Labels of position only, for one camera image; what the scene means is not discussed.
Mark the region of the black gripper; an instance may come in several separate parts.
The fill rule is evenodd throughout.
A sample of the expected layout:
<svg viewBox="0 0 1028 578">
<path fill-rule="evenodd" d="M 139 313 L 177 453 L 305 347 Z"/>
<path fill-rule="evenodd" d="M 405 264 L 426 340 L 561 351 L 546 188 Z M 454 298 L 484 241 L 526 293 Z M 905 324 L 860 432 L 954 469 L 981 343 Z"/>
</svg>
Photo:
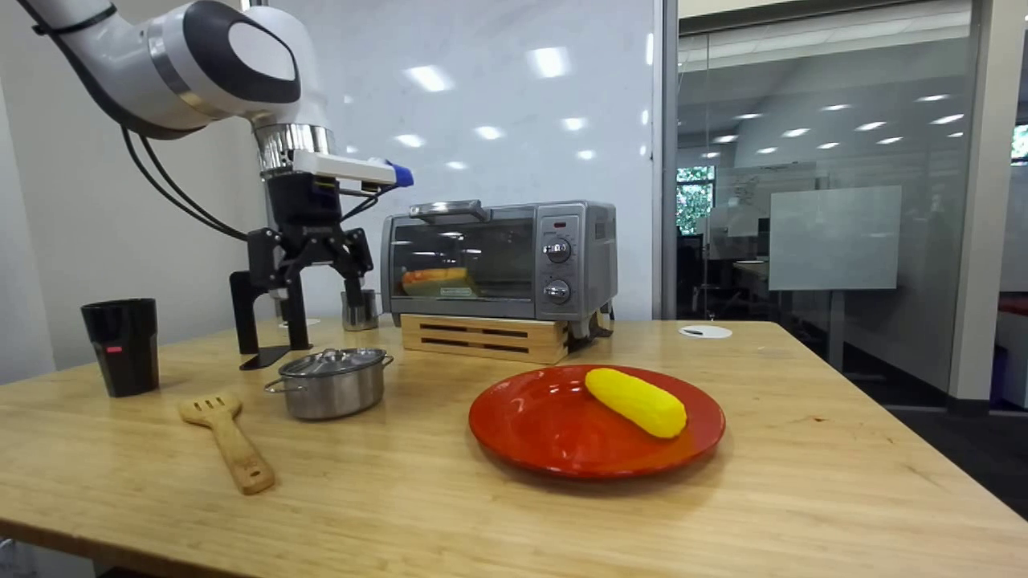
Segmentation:
<svg viewBox="0 0 1028 578">
<path fill-rule="evenodd" d="M 260 295 L 289 300 L 289 264 L 338 264 L 344 319 L 371 322 L 363 276 L 374 270 L 363 232 L 340 234 L 340 193 L 332 177 L 279 172 L 268 180 L 272 226 L 246 234 L 246 276 Z"/>
</svg>

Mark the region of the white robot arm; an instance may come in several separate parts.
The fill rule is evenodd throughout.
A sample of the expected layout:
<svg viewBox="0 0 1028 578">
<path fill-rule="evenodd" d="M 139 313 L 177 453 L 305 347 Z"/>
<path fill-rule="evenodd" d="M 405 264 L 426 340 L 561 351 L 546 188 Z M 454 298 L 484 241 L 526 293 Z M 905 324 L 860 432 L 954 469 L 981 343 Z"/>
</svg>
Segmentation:
<svg viewBox="0 0 1028 578">
<path fill-rule="evenodd" d="M 229 226 L 190 196 L 169 203 L 213 232 L 251 244 L 235 274 L 235 307 L 285 290 L 285 319 L 305 313 L 300 274 L 328 264 L 349 305 L 374 270 L 365 238 L 344 232 L 344 180 L 365 206 L 407 185 L 388 159 L 338 158 L 328 146 L 326 92 L 305 25 L 272 6 L 235 9 L 186 0 L 149 23 L 128 23 L 114 0 L 15 0 L 31 28 L 57 44 L 94 103 L 121 126 L 121 139 L 184 139 L 222 118 L 246 118 L 260 150 L 260 180 L 272 198 L 268 238 Z"/>
</svg>

